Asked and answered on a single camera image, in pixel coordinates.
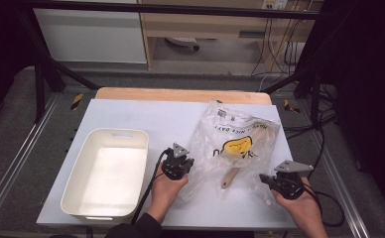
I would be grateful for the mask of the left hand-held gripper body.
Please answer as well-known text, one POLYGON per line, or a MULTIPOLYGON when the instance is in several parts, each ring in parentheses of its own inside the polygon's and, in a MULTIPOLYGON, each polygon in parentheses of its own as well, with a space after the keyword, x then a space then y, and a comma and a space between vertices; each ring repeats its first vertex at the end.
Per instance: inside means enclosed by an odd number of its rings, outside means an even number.
POLYGON ((163 173, 171 180, 179 180, 189 171, 184 169, 184 162, 190 151, 177 143, 167 152, 167 158, 162 162, 163 173))

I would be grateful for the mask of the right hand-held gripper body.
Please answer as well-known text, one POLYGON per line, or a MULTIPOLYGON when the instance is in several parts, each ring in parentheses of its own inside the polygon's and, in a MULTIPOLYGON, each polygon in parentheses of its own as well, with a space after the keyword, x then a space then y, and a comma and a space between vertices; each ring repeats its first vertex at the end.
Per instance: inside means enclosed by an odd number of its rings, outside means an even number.
POLYGON ((274 190, 278 191, 284 198, 293 200, 304 193, 304 184, 300 172, 311 172, 314 169, 311 165, 295 161, 284 161, 278 165, 273 176, 274 190))

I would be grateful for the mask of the clear smiley plastic bag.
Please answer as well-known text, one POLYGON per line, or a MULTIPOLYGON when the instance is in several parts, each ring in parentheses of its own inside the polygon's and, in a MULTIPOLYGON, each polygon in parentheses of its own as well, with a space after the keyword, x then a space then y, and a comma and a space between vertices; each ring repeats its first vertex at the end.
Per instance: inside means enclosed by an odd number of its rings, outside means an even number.
POLYGON ((244 132, 239 132, 240 129, 249 128, 257 123, 276 126, 278 139, 281 127, 278 119, 254 116, 244 111, 235 110, 218 101, 212 101, 207 105, 191 138, 190 152, 194 158, 194 164, 189 174, 190 181, 180 193, 181 200, 192 199, 205 186, 209 186, 217 198, 226 198, 228 194, 232 193, 233 187, 242 182, 249 193, 256 194, 266 204, 273 202, 270 189, 263 185, 259 179, 260 174, 266 175, 270 172, 271 160, 266 167, 242 168, 231 185, 222 189, 221 182, 230 166, 219 155, 213 154, 213 151, 219 152, 227 140, 239 138, 240 135, 244 134, 244 132))

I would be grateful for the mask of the beige ladle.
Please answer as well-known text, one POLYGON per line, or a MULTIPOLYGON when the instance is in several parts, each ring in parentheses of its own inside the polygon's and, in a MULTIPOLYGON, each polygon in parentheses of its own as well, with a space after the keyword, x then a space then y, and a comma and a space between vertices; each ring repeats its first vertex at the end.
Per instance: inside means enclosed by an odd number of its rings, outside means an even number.
POLYGON ((244 132, 239 138, 227 140, 219 152, 219 155, 230 166, 229 171, 221 182, 221 188, 228 188, 242 168, 250 166, 263 166, 271 160, 274 144, 277 139, 278 128, 269 124, 257 123, 249 128, 242 128, 244 132))

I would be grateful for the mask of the cream plastic bin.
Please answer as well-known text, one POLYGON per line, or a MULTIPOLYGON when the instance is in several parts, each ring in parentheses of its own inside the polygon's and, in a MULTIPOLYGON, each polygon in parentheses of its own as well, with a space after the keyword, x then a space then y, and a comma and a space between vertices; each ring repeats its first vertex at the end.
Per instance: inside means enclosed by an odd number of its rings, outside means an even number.
POLYGON ((131 215, 140 199, 148 147, 148 134, 142 130, 91 131, 65 185, 62 211, 88 221, 131 215))

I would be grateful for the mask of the person's right hand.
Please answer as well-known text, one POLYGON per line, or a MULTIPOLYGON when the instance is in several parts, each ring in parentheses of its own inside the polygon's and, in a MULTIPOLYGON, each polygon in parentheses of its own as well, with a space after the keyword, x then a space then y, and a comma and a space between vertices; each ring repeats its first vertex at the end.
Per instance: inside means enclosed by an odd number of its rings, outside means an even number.
POLYGON ((272 194, 276 202, 289 212, 300 230, 303 232, 315 230, 325 231, 320 208, 316 200, 309 193, 305 191, 299 198, 294 200, 284 198, 276 190, 272 190, 272 194))

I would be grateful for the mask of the person's left hand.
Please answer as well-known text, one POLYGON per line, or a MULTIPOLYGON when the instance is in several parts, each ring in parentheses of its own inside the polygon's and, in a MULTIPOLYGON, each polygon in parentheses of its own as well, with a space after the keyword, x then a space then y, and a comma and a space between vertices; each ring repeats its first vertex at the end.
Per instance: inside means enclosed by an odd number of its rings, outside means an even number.
POLYGON ((158 166, 152 186, 152 200, 147 213, 157 222, 162 223, 165 216, 181 189, 189 182, 189 177, 184 175, 179 180, 168 178, 162 171, 162 166, 158 166))

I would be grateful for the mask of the white table board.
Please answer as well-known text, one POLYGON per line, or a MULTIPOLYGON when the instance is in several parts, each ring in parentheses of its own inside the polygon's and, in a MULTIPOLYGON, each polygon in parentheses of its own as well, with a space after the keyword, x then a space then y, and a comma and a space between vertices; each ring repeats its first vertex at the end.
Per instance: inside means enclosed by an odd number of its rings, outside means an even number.
MULTIPOLYGON (((37 223, 50 227, 116 225, 116 220, 78 218, 61 209, 65 184, 88 134, 99 128, 145 131, 149 135, 149 154, 142 175, 144 182, 148 182, 162 151, 175 142, 183 146, 189 143, 206 107, 206 103, 199 102, 91 100, 37 223)), ((176 230, 257 231, 290 229, 295 224, 283 208, 267 205, 248 189, 244 179, 237 178, 225 198, 218 198, 214 188, 205 184, 191 200, 174 205, 163 226, 176 230)))

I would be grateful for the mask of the wooden table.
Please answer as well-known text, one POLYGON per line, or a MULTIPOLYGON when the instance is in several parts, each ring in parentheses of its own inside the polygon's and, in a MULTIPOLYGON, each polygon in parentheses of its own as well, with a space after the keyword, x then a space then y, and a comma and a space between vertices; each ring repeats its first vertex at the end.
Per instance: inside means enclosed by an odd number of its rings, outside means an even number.
POLYGON ((97 90, 96 99, 148 100, 209 102, 218 100, 223 103, 271 105, 272 100, 266 93, 235 90, 192 90, 167 88, 102 87, 97 90))

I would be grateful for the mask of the yellow black floor tape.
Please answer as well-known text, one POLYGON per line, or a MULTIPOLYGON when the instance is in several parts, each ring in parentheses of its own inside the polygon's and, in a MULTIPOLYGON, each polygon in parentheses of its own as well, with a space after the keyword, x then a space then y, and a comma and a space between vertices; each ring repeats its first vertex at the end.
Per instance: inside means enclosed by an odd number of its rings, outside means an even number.
POLYGON ((292 107, 288 99, 284 99, 284 109, 286 111, 292 111, 294 113, 301 113, 299 108, 292 107))
POLYGON ((72 104, 71 104, 71 107, 70 107, 70 110, 76 110, 77 109, 77 106, 79 105, 79 102, 81 101, 83 97, 83 93, 79 93, 73 100, 72 104))

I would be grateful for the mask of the white chair base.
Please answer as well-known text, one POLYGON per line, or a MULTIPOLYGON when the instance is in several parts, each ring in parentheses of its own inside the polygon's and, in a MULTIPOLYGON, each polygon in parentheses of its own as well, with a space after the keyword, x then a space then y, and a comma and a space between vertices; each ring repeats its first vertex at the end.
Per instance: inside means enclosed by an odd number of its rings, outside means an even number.
POLYGON ((195 38, 167 38, 167 41, 178 46, 192 48, 194 51, 199 50, 199 45, 195 38))

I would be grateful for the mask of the light wooden desk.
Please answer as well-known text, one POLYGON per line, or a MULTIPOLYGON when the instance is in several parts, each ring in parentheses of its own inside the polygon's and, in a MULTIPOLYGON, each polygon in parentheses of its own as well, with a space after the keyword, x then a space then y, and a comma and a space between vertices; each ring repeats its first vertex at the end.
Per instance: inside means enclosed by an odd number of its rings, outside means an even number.
MULTIPOLYGON (((263 0, 137 0, 140 4, 168 4, 204 7, 262 8, 263 0)), ((324 0, 288 0, 284 10, 314 11, 324 0)), ((262 51, 262 60, 271 72, 280 70, 286 44, 303 44, 313 28, 313 20, 258 19, 200 15, 140 15, 147 64, 152 65, 159 38, 234 39, 254 41, 262 51)))

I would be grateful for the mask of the white cabinet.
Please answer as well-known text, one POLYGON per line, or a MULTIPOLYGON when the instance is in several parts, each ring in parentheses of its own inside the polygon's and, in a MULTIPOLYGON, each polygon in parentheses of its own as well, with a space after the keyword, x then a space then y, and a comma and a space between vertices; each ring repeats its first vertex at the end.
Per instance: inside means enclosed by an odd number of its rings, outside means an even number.
POLYGON ((55 60, 147 61, 138 13, 49 9, 34 12, 55 60))

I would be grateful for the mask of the white power strip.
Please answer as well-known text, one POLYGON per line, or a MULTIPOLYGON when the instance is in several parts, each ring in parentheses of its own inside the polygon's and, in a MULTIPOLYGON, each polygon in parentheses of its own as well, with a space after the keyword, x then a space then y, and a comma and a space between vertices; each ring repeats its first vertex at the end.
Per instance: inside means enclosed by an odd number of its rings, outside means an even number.
POLYGON ((288 0, 263 0, 262 8, 268 10, 284 10, 288 0))

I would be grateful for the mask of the aluminium rail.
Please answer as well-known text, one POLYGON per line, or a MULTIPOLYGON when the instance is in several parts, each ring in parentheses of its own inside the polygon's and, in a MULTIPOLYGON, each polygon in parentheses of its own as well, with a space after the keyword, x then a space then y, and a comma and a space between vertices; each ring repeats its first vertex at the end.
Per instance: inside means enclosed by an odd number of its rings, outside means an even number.
POLYGON ((337 170, 326 146, 321 145, 321 139, 315 138, 317 145, 322 149, 321 157, 325 173, 331 183, 337 200, 343 208, 344 216, 354 238, 369 238, 369 232, 361 218, 353 199, 337 170))
POLYGON ((41 117, 39 122, 34 124, 29 135, 26 137, 23 145, 19 149, 11 165, 6 171, 5 175, 0 180, 0 207, 4 202, 7 194, 9 193, 11 187, 13 186, 21 169, 23 168, 24 164, 29 158, 33 148, 35 147, 39 137, 41 136, 46 125, 48 124, 61 98, 62 98, 62 95, 60 93, 54 93, 51 96, 51 98, 47 103, 45 114, 41 117))

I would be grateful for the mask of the black metal frame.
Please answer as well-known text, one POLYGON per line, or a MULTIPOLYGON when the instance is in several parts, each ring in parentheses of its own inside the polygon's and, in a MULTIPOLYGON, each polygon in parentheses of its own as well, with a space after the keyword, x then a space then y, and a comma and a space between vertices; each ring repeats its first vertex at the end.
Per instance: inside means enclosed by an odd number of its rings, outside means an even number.
POLYGON ((64 82, 59 72, 69 76, 73 80, 89 89, 100 88, 93 82, 73 72, 50 55, 46 45, 41 40, 41 35, 34 29, 32 21, 28 18, 28 11, 36 9, 74 10, 74 11, 98 11, 98 12, 122 12, 122 13, 146 13, 166 15, 202 15, 242 18, 266 18, 266 19, 295 19, 295 20, 324 20, 332 17, 331 13, 314 11, 287 11, 287 10, 254 10, 246 8, 204 7, 162 4, 138 4, 138 3, 106 3, 106 2, 80 2, 58 0, 17 0, 13 4, 13 10, 19 19, 20 25, 29 37, 35 51, 36 90, 37 90, 37 119, 44 113, 44 88, 41 68, 45 68, 50 74, 46 80, 53 91, 63 91, 64 82))

